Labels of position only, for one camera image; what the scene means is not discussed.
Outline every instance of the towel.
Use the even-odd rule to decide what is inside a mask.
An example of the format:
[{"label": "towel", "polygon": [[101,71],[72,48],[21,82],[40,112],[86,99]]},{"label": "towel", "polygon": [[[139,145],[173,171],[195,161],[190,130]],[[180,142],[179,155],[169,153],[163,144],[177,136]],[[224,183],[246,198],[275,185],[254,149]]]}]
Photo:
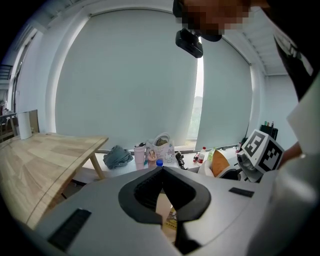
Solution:
[{"label": "towel", "polygon": [[108,154],[103,156],[103,162],[109,169],[126,166],[134,158],[127,150],[121,146],[114,146]]}]

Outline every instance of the window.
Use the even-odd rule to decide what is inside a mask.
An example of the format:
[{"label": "window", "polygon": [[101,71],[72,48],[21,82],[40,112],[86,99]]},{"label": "window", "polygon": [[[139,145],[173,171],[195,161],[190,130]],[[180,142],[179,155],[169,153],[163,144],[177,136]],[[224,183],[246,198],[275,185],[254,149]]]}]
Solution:
[{"label": "window", "polygon": [[204,94],[204,58],[198,58],[197,60],[197,71],[196,71],[196,85],[194,93],[194,102],[192,108],[192,114],[190,119],[190,125],[185,140],[185,145],[177,146],[180,150],[194,150],[197,143],[201,111],[202,111],[202,100]]}]

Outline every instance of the small bottle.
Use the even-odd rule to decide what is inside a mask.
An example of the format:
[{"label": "small bottle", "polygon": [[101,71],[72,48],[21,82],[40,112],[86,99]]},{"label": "small bottle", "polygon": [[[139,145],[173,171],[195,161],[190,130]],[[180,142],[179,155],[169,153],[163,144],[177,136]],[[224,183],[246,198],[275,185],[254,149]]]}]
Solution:
[{"label": "small bottle", "polygon": [[156,166],[162,167],[164,165],[164,161],[162,159],[158,159],[156,161]]},{"label": "small bottle", "polygon": [[204,162],[206,156],[206,147],[204,146],[199,153],[198,164],[202,164]]}]

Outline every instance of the window blind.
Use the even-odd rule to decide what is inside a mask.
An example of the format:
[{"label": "window blind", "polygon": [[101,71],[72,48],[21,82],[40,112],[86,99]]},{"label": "window blind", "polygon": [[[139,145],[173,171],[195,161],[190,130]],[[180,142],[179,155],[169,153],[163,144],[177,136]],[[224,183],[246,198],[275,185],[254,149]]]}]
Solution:
[{"label": "window blind", "polygon": [[250,66],[225,40],[203,45],[203,100],[196,149],[236,144],[248,128]]},{"label": "window blind", "polygon": [[56,132],[107,136],[104,149],[168,132],[183,145],[197,59],[178,48],[172,14],[121,10],[92,17],[74,40],[56,93]]}]

